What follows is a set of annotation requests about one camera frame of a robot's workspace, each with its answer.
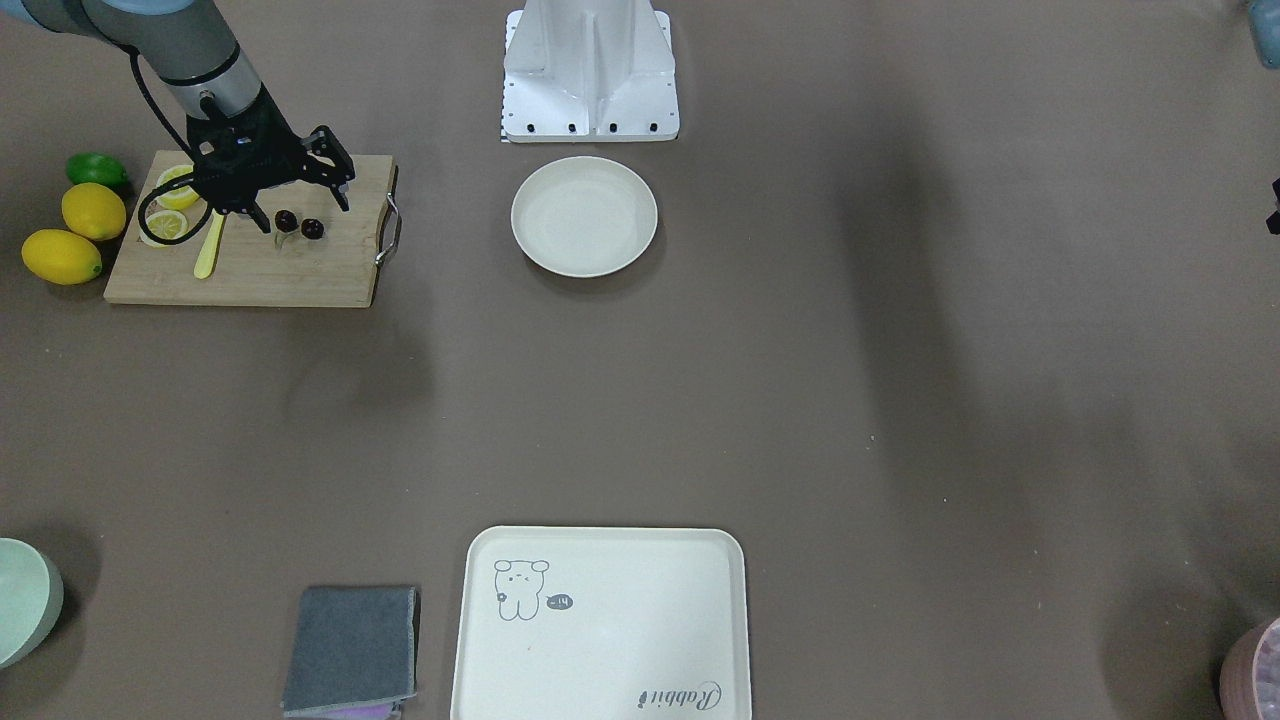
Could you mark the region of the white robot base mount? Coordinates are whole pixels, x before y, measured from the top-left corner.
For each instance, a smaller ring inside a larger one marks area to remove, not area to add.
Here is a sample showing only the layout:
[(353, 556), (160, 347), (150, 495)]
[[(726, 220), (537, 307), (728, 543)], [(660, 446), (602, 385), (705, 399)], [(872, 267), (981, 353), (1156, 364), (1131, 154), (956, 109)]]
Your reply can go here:
[(500, 138), (636, 143), (678, 137), (672, 23), (649, 1), (527, 1), (504, 22)]

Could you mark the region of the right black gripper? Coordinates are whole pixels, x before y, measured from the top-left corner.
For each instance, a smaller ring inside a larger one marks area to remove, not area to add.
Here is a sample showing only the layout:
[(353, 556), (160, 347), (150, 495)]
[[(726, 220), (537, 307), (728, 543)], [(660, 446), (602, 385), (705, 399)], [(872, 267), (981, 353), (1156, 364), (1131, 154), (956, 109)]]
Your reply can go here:
[(301, 140), (266, 88), (237, 114), (224, 111), (210, 90), (200, 92), (198, 106), (206, 117), (187, 119), (195, 190), (215, 211), (241, 214), (269, 234), (259, 193), (297, 181), (328, 188), (340, 211), (349, 211), (355, 163), (329, 126)]

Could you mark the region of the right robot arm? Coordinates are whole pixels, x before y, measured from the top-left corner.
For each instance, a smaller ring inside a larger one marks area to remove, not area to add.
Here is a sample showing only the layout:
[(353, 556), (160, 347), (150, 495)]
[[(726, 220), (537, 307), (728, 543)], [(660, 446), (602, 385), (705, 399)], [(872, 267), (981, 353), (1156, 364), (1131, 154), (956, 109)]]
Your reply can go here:
[(264, 190), (294, 182), (328, 188), (349, 210), (355, 164), (326, 126), (297, 135), (260, 79), (214, 1), (5, 1), (3, 13), (54, 33), (95, 38), (146, 61), (180, 104), (180, 150), (192, 170), (151, 192), (192, 188), (220, 215), (241, 214), (261, 232), (271, 223)]

